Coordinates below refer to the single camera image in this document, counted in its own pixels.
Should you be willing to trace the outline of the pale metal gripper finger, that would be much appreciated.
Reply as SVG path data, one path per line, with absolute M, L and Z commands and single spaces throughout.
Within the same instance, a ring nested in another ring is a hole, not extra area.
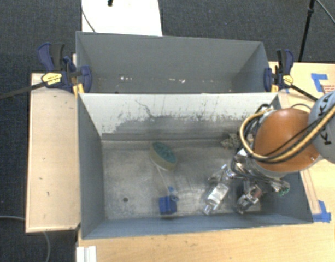
M 266 193 L 266 190 L 259 186 L 251 186 L 245 195 L 245 199 L 250 203 L 259 202 L 261 196 Z
M 237 200 L 236 212 L 238 214 L 244 214 L 250 207 L 258 204 L 260 202 L 259 198 L 246 198 L 241 197 Z

